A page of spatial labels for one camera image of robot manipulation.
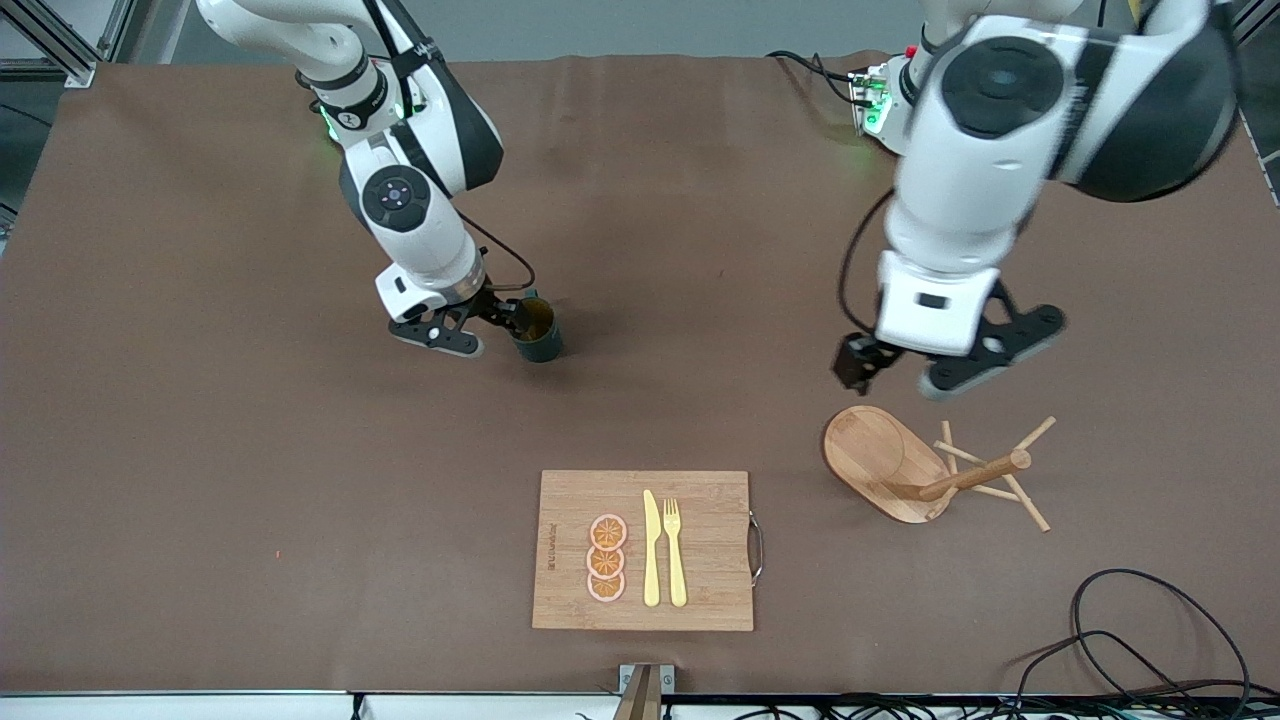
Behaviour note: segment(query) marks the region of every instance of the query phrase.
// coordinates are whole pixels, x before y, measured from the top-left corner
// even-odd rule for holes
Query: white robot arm
[[[914,351],[932,360],[922,392],[942,398],[1051,341],[1061,313],[1020,313],[997,264],[1047,179],[1139,201],[1216,158],[1236,117],[1229,8],[1164,0],[1128,36],[988,15],[940,47],[886,215],[874,337],[837,356],[846,387]],[[984,316],[992,299],[1007,323]]]
[[[1047,23],[1061,23],[1084,0],[920,0],[924,26],[920,44],[908,54],[868,69],[864,85],[855,94],[870,108],[855,110],[860,131],[886,149],[904,155],[908,146],[906,123],[919,101],[929,63],[943,44],[959,35],[975,18],[1006,15]]]
[[[494,296],[483,251],[451,202],[494,178],[502,141],[399,0],[197,0],[197,8],[229,42],[287,58],[320,99],[343,146],[343,196],[392,260],[375,282],[392,334],[472,357],[483,345],[462,331],[468,318],[513,336],[526,329],[521,304]],[[378,33],[392,59],[371,61],[348,26]]]

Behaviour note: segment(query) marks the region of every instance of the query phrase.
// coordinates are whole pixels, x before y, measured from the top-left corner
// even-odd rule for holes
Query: brown tablecloth
[[[291,73],[108,65],[64,96],[0,261],[4,688],[582,691],[660,660],[684,691],[1007,691],[1110,565],[1280,682],[1280,218],[1243,135],[1147,205],[1047,188],[1004,270],[1066,310],[1056,347],[950,405],[915,361],[874,386],[980,455],[1057,415],[1024,474],[1042,536],[975,495],[901,525],[824,469],[859,401],[828,370],[837,263],[892,160],[803,70],[460,67],[508,155],[458,204],[536,264],[568,346],[544,366],[492,329],[476,361],[387,334],[385,258]],[[544,468],[750,471],[756,630],[530,629]],[[1084,610],[1176,676],[1234,673],[1133,582]],[[1032,688],[1091,678],[1066,653]]]

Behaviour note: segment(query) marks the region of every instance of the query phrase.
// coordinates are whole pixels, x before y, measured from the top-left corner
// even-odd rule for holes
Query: plastic fork
[[[689,602],[689,591],[685,588],[685,564],[680,559],[680,503],[676,498],[662,501],[662,529],[667,532],[667,542],[671,546],[671,603],[684,607]]]

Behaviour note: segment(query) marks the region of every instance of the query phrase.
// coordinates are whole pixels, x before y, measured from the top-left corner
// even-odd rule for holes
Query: fake orange slice
[[[595,575],[586,577],[586,592],[600,602],[613,602],[622,597],[622,591],[627,588],[627,577],[618,574],[616,578],[600,579]]]
[[[618,550],[627,539],[627,524],[617,515],[600,515],[591,523],[590,537],[596,550]]]
[[[627,559],[622,556],[621,550],[593,547],[586,551],[586,571],[602,580],[617,578],[626,561]]]

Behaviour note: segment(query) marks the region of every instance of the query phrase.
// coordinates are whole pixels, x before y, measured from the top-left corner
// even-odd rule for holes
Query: yellow knife
[[[658,538],[662,537],[662,515],[658,515],[658,502],[653,493],[644,491],[644,603],[657,607],[660,601],[658,591]]]

